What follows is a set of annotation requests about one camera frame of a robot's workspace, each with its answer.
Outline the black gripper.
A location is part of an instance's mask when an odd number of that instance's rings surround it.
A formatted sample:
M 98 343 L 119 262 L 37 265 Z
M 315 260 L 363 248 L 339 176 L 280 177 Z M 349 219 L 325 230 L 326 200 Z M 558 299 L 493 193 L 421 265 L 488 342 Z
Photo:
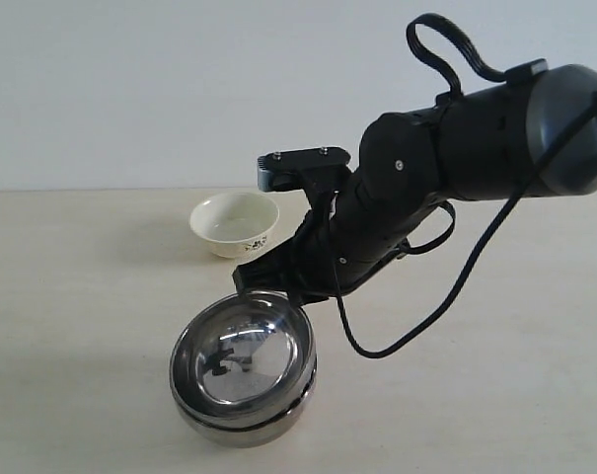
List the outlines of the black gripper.
M 435 177 L 348 177 L 316 193 L 292 238 L 238 265 L 237 291 L 279 290 L 294 307 L 349 294 L 403 250 L 402 243 L 439 205 Z

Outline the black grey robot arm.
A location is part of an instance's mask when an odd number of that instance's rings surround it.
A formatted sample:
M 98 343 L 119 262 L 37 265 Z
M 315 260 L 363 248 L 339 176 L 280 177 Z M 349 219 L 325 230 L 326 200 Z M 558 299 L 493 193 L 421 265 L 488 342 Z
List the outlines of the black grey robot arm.
M 405 240 L 447 200 L 597 191 L 597 121 L 552 163 L 540 160 L 597 97 L 597 72 L 576 64 L 407 113 L 364 131 L 359 164 L 339 147 L 263 155 L 264 192 L 301 190 L 310 208 L 293 236 L 233 273 L 239 292 L 275 290 L 310 304 L 349 294 L 406 251 Z

